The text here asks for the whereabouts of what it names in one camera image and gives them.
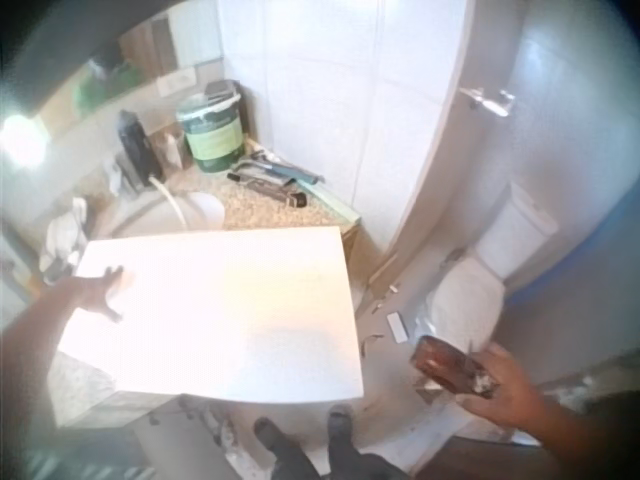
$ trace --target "person's right hand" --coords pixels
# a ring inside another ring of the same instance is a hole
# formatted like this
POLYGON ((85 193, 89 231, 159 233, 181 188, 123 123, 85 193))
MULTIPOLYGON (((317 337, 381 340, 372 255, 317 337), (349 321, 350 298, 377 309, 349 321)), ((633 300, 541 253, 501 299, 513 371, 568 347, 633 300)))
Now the person's right hand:
POLYGON ((500 384, 493 398, 456 395, 465 410, 505 427, 525 429, 544 410, 544 399, 527 375, 504 348, 493 343, 484 352, 474 354, 489 374, 500 384))

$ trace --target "shoe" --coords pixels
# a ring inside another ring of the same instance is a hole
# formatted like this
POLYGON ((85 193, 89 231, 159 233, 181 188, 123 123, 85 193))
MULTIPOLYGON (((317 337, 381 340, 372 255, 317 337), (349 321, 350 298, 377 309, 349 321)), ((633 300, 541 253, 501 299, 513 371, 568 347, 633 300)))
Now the shoe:
POLYGON ((286 441, 287 437, 278 426, 266 417, 261 417, 253 424, 253 433, 255 433, 260 443, 269 451, 273 450, 274 445, 278 442, 286 441))
POLYGON ((335 405, 329 412, 327 431, 329 440, 346 438, 351 440, 353 435, 353 414, 347 405, 335 405))

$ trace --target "pants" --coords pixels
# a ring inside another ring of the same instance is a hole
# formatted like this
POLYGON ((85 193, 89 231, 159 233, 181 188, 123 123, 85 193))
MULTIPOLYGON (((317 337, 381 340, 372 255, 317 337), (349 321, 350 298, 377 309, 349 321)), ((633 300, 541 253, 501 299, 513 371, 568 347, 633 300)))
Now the pants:
MULTIPOLYGON (((276 466, 272 480, 319 480, 320 474, 299 445, 283 440, 272 450, 276 466)), ((408 480, 409 475, 379 455, 363 455, 348 439, 329 442, 331 480, 408 480)))

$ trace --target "black bottle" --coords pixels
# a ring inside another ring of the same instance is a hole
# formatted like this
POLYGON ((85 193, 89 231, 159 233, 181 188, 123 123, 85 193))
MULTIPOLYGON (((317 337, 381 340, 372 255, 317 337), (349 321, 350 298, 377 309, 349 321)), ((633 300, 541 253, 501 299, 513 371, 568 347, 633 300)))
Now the black bottle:
POLYGON ((145 187, 151 185, 149 182, 151 175, 161 182, 164 181, 162 166, 135 113, 126 110, 120 112, 118 115, 118 136, 125 154, 145 187))

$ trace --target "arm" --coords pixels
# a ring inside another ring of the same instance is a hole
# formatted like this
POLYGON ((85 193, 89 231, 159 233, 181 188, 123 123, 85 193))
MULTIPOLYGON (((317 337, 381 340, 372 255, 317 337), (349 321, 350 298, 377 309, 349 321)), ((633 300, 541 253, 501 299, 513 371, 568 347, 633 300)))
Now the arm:
POLYGON ((456 400, 463 408, 529 433, 565 465, 584 468, 604 458, 608 432, 595 421, 544 398, 507 351, 494 344, 476 359, 500 387, 490 400, 459 395, 456 400))
POLYGON ((0 337, 0 414, 3 443, 19 442, 39 399, 67 320, 77 308, 117 319, 105 294, 122 269, 100 278, 70 277, 46 290, 0 337))

